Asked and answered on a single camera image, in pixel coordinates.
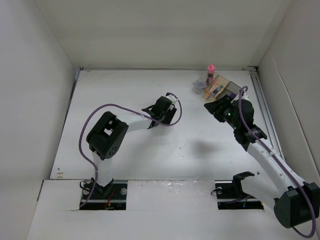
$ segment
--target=pink bottle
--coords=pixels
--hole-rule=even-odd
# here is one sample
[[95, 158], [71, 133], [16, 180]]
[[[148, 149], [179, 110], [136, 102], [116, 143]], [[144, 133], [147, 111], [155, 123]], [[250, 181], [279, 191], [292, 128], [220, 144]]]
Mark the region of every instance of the pink bottle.
[[215, 71], [216, 71], [216, 67], [213, 66], [212, 64], [210, 64], [206, 70], [207, 74], [208, 74], [208, 77], [206, 79], [206, 84], [209, 86], [213, 83], [214, 81], [214, 74], [215, 74]]

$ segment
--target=pink cap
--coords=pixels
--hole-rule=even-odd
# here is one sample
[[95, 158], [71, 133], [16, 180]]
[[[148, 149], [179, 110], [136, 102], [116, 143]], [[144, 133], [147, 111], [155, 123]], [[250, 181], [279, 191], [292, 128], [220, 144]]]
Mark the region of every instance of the pink cap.
[[215, 71], [216, 71], [216, 67], [213, 66], [212, 64], [210, 64], [210, 65], [208, 66], [208, 69], [207, 69], [206, 71], [208, 72], [208, 74], [214, 74]]

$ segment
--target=white wall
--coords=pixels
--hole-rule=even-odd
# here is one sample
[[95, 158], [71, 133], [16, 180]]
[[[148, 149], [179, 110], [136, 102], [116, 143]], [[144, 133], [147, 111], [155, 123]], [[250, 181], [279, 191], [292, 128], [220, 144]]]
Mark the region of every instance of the white wall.
[[290, 0], [35, 0], [75, 66], [259, 65]]
[[320, 184], [320, 1], [294, 0], [259, 77], [287, 162]]
[[24, 240], [53, 165], [74, 68], [33, 0], [0, 1], [0, 233]]

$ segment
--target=wire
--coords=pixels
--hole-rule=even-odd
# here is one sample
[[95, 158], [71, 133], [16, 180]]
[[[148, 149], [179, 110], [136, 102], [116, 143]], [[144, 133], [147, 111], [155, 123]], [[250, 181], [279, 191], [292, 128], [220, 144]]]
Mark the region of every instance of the wire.
[[[245, 118], [243, 116], [242, 113], [242, 108], [241, 108], [241, 98], [242, 95], [244, 94], [244, 91], [247, 91], [248, 87], [244, 86], [243, 88], [241, 88], [240, 90], [240, 94], [239, 94], [239, 114], [240, 114], [240, 118], [242, 120], [243, 125], [245, 126], [245, 128], [247, 129], [247, 131], [265, 148], [265, 150], [268, 151], [268, 153], [272, 153], [272, 150], [260, 139], [258, 138], [254, 132], [250, 129], [250, 127], [248, 127]], [[300, 186], [300, 184], [298, 183], [298, 181], [295, 179], [294, 176], [292, 176], [292, 174], [286, 169], [286, 167], [281, 163], [281, 161], [277, 158], [276, 155], [272, 154], [273, 159], [275, 160], [275, 162], [281, 167], [281, 169], [285, 172], [285, 174], [288, 175], [288, 177], [294, 182], [294, 184], [298, 187], [298, 189], [300, 190], [301, 194], [303, 195], [306, 204], [309, 207], [310, 213], [311, 213], [311, 218], [312, 218], [312, 228], [311, 228], [311, 232], [309, 235], [304, 235], [303, 233], [301, 233], [300, 231], [298, 231], [295, 227], [293, 227], [293, 230], [295, 230], [300, 236], [306, 238], [306, 239], [310, 239], [313, 237], [313, 235], [316, 232], [316, 215], [315, 215], [315, 211], [314, 208], [306, 194], [306, 192], [304, 191], [304, 189]]]
[[109, 206], [109, 202], [110, 202], [111, 198], [114, 196], [114, 194], [115, 194], [115, 191], [112, 190], [110, 197], [108, 198], [108, 201], [104, 205], [104, 209], [106, 209]]
[[[178, 97], [177, 97], [176, 95], [174, 95], [173, 93], [171, 93], [171, 92], [168, 92], [167, 94], [172, 95], [172, 96], [174, 96], [176, 99], [178, 99]], [[84, 123], [84, 125], [83, 125], [83, 127], [82, 127], [82, 130], [81, 130], [81, 133], [80, 133], [80, 137], [79, 137], [79, 142], [78, 142], [78, 148], [79, 148], [79, 152], [80, 152], [81, 156], [82, 156], [85, 160], [87, 160], [87, 161], [94, 167], [95, 174], [94, 174], [94, 182], [93, 182], [91, 191], [90, 191], [88, 197], [86, 198], [86, 200], [80, 205], [80, 208], [83, 207], [83, 206], [90, 200], [90, 198], [91, 198], [91, 196], [92, 196], [92, 194], [93, 194], [93, 192], [94, 192], [94, 189], [95, 189], [95, 187], [96, 187], [97, 180], [98, 180], [98, 167], [97, 167], [97, 165], [96, 165], [93, 161], [91, 161], [91, 160], [85, 155], [85, 153], [84, 153], [84, 151], [83, 151], [83, 149], [82, 149], [82, 139], [83, 139], [83, 137], [84, 137], [86, 127], [87, 127], [89, 121], [91, 120], [91, 118], [96, 114], [96, 112], [98, 112], [100, 109], [103, 109], [103, 108], [106, 108], [106, 107], [116, 107], [116, 108], [118, 108], [118, 109], [122, 109], [122, 110], [128, 111], [128, 112], [133, 113], [133, 114], [137, 114], [137, 115], [140, 115], [140, 116], [144, 116], [146, 119], [150, 119], [150, 120], [156, 122], [156, 123], [159, 124], [159, 125], [163, 125], [163, 126], [166, 126], [166, 127], [171, 127], [171, 126], [173, 126], [173, 125], [176, 125], [176, 124], [180, 121], [180, 119], [181, 119], [181, 117], [182, 117], [182, 105], [181, 105], [181, 102], [180, 102], [179, 99], [178, 99], [177, 101], [178, 101], [179, 107], [180, 107], [180, 116], [179, 116], [179, 118], [178, 118], [177, 121], [175, 121], [174, 123], [171, 123], [171, 124], [164, 124], [164, 123], [162, 123], [162, 122], [160, 122], [160, 121], [158, 121], [158, 120], [153, 119], [152, 117], [150, 117], [150, 116], [148, 116], [148, 115], [142, 114], [142, 113], [140, 113], [140, 112], [137, 112], [137, 111], [131, 110], [131, 109], [129, 109], [129, 108], [125, 108], [125, 107], [123, 107], [123, 106], [120, 106], [120, 105], [117, 105], [117, 104], [113, 104], [113, 103], [107, 103], [107, 104], [101, 105], [101, 106], [97, 107], [97, 108], [89, 115], [89, 117], [87, 118], [87, 120], [85, 121], [85, 123]]]
[[238, 203], [238, 202], [241, 202], [243, 200], [247, 201], [248, 198], [251, 198], [252, 196], [251, 195], [248, 195], [248, 196], [245, 196], [243, 198], [239, 198], [239, 199], [235, 199], [235, 200], [232, 200], [232, 201], [225, 201], [224, 203], [225, 204], [234, 204], [234, 203]]

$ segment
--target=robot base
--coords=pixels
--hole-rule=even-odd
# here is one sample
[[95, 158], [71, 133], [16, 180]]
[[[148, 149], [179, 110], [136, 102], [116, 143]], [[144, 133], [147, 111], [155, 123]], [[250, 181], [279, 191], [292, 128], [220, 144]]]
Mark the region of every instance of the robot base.
[[[93, 191], [90, 200], [80, 210], [126, 210], [127, 187], [128, 181], [115, 180], [108, 195], [102, 196], [96, 190]], [[88, 191], [82, 191], [80, 205], [87, 200], [88, 195]]]
[[219, 210], [238, 210], [238, 209], [264, 209], [262, 202], [253, 196], [247, 197], [247, 194], [237, 193], [234, 191], [232, 180], [215, 181], [215, 190], [211, 193], [216, 194]]

